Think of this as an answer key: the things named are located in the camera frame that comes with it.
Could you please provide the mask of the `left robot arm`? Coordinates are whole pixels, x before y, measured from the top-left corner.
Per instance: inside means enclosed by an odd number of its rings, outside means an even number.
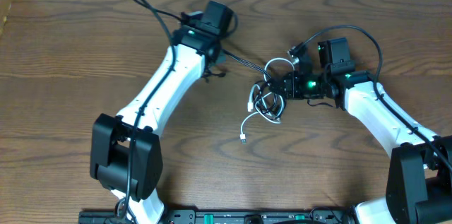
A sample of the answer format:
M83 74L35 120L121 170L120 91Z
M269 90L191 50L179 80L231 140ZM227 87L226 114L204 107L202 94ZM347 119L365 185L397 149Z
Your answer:
M183 13L179 29L167 35L165 58L141 92L115 116L95 120L90 176L119 199L112 221L160 221L165 210L156 190L163 169L160 137L186 91L218 60L221 41L236 20L232 9L215 1L204 11Z

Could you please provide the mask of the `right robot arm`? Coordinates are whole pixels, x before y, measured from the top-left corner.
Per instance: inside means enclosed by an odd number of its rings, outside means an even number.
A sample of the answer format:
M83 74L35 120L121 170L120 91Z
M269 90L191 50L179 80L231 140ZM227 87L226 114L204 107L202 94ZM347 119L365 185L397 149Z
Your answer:
M357 118L390 158L386 193L344 212L341 223L442 223L451 219L451 137L397 105L368 71L356 71L345 38L318 43L321 73L305 44L288 51L294 71L274 87L287 99L322 100Z

